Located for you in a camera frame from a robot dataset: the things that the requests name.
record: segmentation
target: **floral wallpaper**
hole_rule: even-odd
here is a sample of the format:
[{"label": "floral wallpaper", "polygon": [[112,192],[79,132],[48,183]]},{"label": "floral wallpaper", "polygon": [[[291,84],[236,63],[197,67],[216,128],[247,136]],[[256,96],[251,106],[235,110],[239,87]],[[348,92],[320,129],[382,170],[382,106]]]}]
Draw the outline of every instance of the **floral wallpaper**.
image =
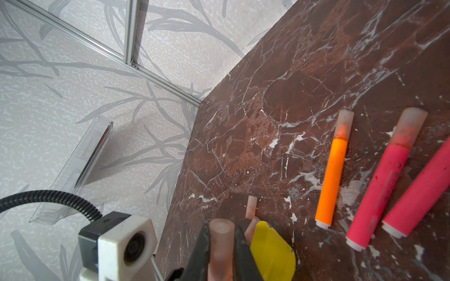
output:
[{"label": "floral wallpaper", "polygon": [[[123,54],[126,0],[31,2]],[[135,61],[203,99],[295,2],[139,0]]]},{"label": "floral wallpaper", "polygon": [[[160,237],[196,107],[1,0],[0,27],[0,197],[48,189],[102,114],[114,131],[80,196],[150,217]],[[29,223],[37,206],[0,214],[0,280],[78,280],[88,221]]]}]

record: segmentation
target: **brown marble surface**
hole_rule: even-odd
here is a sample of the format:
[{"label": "brown marble surface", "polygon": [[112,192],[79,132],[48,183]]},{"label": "brown marble surface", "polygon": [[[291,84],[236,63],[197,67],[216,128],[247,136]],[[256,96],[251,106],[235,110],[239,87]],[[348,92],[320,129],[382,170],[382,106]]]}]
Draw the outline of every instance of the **brown marble surface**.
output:
[{"label": "brown marble surface", "polygon": [[[157,252],[185,266],[205,221],[256,214],[292,245],[294,280],[450,280],[450,192],[401,240],[345,234],[406,107],[429,116],[386,207],[450,135],[450,2],[298,1],[198,111]],[[315,225],[337,113],[355,112],[333,225]]]}]

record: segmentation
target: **marker barrel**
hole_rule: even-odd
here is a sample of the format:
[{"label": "marker barrel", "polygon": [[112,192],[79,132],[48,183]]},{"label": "marker barrel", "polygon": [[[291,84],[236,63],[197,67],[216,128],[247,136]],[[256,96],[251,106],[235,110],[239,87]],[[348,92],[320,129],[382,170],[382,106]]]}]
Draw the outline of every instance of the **marker barrel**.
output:
[{"label": "marker barrel", "polygon": [[406,237],[450,186],[450,138],[383,220],[383,229],[396,238]]},{"label": "marker barrel", "polygon": [[331,144],[324,183],[315,214],[316,225],[321,228],[327,229],[333,221],[353,116],[354,113],[352,111],[343,109],[337,117],[334,139]]},{"label": "marker barrel", "polygon": [[347,233],[347,244],[353,249],[361,251],[369,245],[427,115],[426,111],[414,107],[401,114]]}]

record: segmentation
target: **orange tube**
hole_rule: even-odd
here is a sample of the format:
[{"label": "orange tube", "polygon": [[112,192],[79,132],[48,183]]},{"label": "orange tube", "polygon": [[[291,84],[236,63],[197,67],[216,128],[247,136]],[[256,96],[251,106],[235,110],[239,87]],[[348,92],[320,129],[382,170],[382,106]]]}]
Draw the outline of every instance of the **orange tube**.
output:
[{"label": "orange tube", "polygon": [[327,170],[325,171],[324,183],[315,214],[316,225],[321,228],[327,229],[333,221],[353,115],[354,113],[350,110],[341,110],[337,118]]}]

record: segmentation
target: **vertical metal bar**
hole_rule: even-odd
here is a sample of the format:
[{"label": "vertical metal bar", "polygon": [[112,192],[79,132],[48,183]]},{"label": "vertical metal bar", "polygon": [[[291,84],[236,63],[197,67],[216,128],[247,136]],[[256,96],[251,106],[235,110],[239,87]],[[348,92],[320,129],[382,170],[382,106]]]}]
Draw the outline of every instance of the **vertical metal bar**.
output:
[{"label": "vertical metal bar", "polygon": [[126,0],[125,40],[123,48],[123,62],[132,66],[133,50],[135,46],[136,21],[139,9],[139,0]]},{"label": "vertical metal bar", "polygon": [[[133,72],[139,77],[144,78],[147,81],[152,82],[155,85],[158,85],[159,87],[163,88],[164,90],[168,91],[169,93],[172,93],[187,102],[195,105],[200,106],[201,101],[197,99],[196,97],[188,94],[187,92],[183,91],[182,89],[178,88],[176,85],[172,84],[169,81],[166,81],[165,79],[159,77],[158,75],[154,74],[153,72],[143,68],[142,66],[139,66],[135,63],[132,63],[132,65],[126,64],[124,62],[124,56],[117,53],[116,51],[112,50],[111,48],[103,45],[102,43],[98,42],[97,40],[93,39],[92,37],[86,35],[85,33],[79,31],[78,29],[74,28],[73,26],[67,24],[66,22],[60,20],[59,18],[55,17],[54,15],[50,14],[46,10],[38,7],[37,5],[31,3],[28,0],[4,0],[5,2],[11,4],[12,6],[18,8],[19,10],[31,15],[32,17],[38,19],[42,23],[48,25],[51,28],[54,28],[61,33],[69,36],[70,38],[78,41],[79,43],[82,43],[83,45],[91,48],[92,50],[96,51],[97,53],[115,61],[116,63],[120,64],[122,67],[125,67],[128,71]],[[134,0],[136,2],[136,11],[138,9],[138,0]],[[131,55],[133,52],[133,48],[129,47],[129,50],[131,51]]]}]

